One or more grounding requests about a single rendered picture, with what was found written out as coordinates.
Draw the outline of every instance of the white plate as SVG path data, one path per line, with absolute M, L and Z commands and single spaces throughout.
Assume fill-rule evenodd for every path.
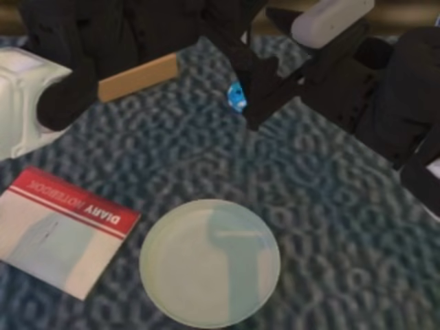
M 184 204 L 151 229 L 140 254 L 142 283 L 167 316 L 202 329 L 245 320 L 272 295 L 281 260 L 265 223 L 220 200 Z

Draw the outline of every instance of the table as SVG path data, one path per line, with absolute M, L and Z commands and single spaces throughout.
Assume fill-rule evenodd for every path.
M 282 37 L 255 48 L 283 74 L 303 61 Z M 143 214 L 85 302 L 0 263 L 0 330 L 189 329 L 146 296 L 138 256 L 155 221 L 203 198 L 260 215 L 282 255 L 275 294 L 232 329 L 438 329 L 440 224 L 390 166 L 297 100 L 247 132 L 227 60 L 201 41 L 179 61 L 179 79 L 95 104 L 59 141 L 0 163 L 0 192 L 31 164 Z

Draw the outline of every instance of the round plate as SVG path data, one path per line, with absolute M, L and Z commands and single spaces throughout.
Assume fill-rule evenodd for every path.
M 161 218 L 140 253 L 142 284 L 167 316 L 202 329 L 245 320 L 272 295 L 276 240 L 248 209 L 220 200 L 184 204 Z

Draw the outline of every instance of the tablecloth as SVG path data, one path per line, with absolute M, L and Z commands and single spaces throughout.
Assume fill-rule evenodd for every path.
M 286 38 L 254 47 L 279 56 L 283 75 L 304 61 Z M 178 79 L 97 103 L 57 142 L 0 163 L 0 192 L 33 165 L 142 213 L 85 302 L 0 263 L 0 330 L 189 329 L 145 294 L 138 257 L 163 214 L 205 198 L 254 211 L 280 247 L 276 292 L 232 329 L 438 329 L 440 224 L 389 164 L 299 100 L 246 131 L 225 97 L 234 74 L 205 40 L 179 66 Z

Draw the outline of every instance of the blue and white toy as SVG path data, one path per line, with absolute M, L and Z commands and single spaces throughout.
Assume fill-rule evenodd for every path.
M 242 113 L 248 102 L 239 82 L 234 82 L 228 90 L 228 103 L 238 113 Z

